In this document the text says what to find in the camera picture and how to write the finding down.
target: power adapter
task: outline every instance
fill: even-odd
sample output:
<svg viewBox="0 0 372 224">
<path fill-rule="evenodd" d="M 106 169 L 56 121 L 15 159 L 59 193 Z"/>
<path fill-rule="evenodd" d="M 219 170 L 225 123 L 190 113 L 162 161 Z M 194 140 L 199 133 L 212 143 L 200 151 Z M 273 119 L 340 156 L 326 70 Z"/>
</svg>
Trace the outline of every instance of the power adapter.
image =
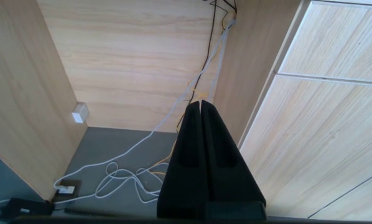
<svg viewBox="0 0 372 224">
<path fill-rule="evenodd" d="M 62 180 L 52 202 L 61 202 L 78 197 L 81 183 L 81 180 Z"/>
<path fill-rule="evenodd" d="M 20 198 L 11 198 L 2 208 L 0 221 L 9 222 L 23 215 L 51 215 L 54 205 L 48 201 L 36 202 Z"/>
</svg>

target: cabinet drawer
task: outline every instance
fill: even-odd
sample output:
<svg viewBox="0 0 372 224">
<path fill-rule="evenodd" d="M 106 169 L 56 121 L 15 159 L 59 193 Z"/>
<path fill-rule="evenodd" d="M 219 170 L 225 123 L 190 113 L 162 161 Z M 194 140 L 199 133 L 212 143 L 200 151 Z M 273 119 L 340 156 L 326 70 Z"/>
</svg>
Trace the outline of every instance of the cabinet drawer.
<svg viewBox="0 0 372 224">
<path fill-rule="evenodd" d="M 279 73 L 372 81 L 372 6 L 311 2 Z"/>
</svg>

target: black device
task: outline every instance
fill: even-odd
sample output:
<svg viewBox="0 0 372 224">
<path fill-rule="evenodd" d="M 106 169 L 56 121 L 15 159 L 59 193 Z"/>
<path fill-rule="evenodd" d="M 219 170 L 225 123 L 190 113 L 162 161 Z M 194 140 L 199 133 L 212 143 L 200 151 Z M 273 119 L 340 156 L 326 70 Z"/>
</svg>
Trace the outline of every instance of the black device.
<svg viewBox="0 0 372 224">
<path fill-rule="evenodd" d="M 53 205 L 50 202 L 35 202 L 20 198 L 11 198 L 2 208 L 0 221 L 9 222 L 20 216 L 45 216 L 51 215 Z"/>
<path fill-rule="evenodd" d="M 216 108 L 202 101 L 201 112 L 199 102 L 186 108 L 157 201 L 158 219 L 29 216 L 11 223 L 363 223 L 267 220 L 265 206 L 265 198 Z"/>
</svg>

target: gray floor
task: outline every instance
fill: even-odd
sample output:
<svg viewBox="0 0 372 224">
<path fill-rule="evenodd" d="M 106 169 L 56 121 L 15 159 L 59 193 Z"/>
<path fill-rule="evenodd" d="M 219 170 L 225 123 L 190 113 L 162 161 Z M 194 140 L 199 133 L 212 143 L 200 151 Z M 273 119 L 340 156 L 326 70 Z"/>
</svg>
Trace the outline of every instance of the gray floor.
<svg viewBox="0 0 372 224">
<path fill-rule="evenodd" d="M 147 131 L 130 131 L 122 129 L 88 128 L 75 155 L 70 163 L 67 173 L 73 172 L 86 164 L 102 162 L 127 151 L 140 139 L 147 136 Z M 119 166 L 135 172 L 138 168 L 149 167 L 157 161 L 168 156 L 176 139 L 174 133 L 154 133 L 149 139 L 134 148 L 126 156 L 117 159 Z M 80 195 L 92 194 L 99 182 L 106 175 L 106 166 L 90 167 L 69 179 L 81 179 Z M 141 177 L 147 189 L 160 189 L 160 183 L 151 177 Z M 108 186 L 113 189 L 119 182 Z M 31 200 L 41 198 L 24 183 L 12 170 L 0 161 L 0 200 L 20 197 Z M 150 195 L 142 194 L 148 200 Z M 155 217 L 156 202 L 143 204 L 139 201 L 133 180 L 107 198 L 86 198 L 70 204 L 68 207 L 104 211 L 125 217 Z M 65 215 L 55 212 L 54 215 Z"/>
</svg>

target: light wood grain surface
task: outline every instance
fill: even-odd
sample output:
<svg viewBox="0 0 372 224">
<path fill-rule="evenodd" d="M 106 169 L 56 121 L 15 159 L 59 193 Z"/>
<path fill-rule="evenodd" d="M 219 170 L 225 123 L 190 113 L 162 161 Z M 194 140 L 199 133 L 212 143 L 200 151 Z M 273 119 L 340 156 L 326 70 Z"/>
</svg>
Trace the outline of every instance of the light wood grain surface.
<svg viewBox="0 0 372 224">
<path fill-rule="evenodd" d="M 372 80 L 372 6 L 312 2 L 279 73 Z"/>
<path fill-rule="evenodd" d="M 372 0 L 326 0 L 330 2 L 342 2 L 342 3 L 352 3 L 352 4 L 364 4 L 372 5 Z"/>
<path fill-rule="evenodd" d="M 324 208 L 312 219 L 372 221 L 372 179 Z"/>
<path fill-rule="evenodd" d="M 47 200 L 86 130 L 76 103 L 37 2 L 0 0 L 0 158 Z"/>
<path fill-rule="evenodd" d="M 300 1 L 237 1 L 237 5 L 214 100 L 235 142 L 272 73 Z"/>
<path fill-rule="evenodd" d="M 214 8 L 209 1 L 38 2 L 75 95 L 88 105 L 89 126 L 152 130 L 203 66 Z M 224 14 L 216 10 L 213 45 Z M 208 93 L 217 59 L 198 91 Z M 160 130 L 175 132 L 186 105 Z"/>
<path fill-rule="evenodd" d="M 268 215 L 307 218 L 372 175 L 372 85 L 277 75 L 241 153 Z"/>
</svg>

